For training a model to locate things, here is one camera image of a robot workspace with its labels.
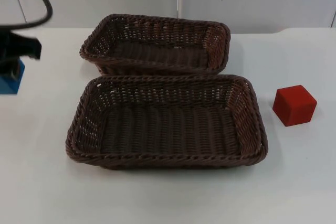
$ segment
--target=white table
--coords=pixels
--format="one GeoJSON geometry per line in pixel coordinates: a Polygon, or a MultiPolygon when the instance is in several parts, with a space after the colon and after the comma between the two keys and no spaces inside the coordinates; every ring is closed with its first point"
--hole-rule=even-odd
{"type": "Polygon", "coordinates": [[[254,85],[269,141],[264,161],[227,170],[109,171],[77,164],[65,138],[87,82],[78,51],[92,29],[37,29],[17,96],[0,96],[0,223],[335,223],[336,29],[233,35],[224,73],[254,85]],[[318,105],[284,127],[276,90],[302,84],[318,105]]]}

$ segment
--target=red cube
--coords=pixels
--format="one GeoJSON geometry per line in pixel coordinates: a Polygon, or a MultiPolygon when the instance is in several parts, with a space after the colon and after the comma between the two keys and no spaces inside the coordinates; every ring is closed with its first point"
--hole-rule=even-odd
{"type": "Polygon", "coordinates": [[[285,126],[308,123],[313,116],[317,101],[302,86],[278,89],[273,110],[285,126]]]}

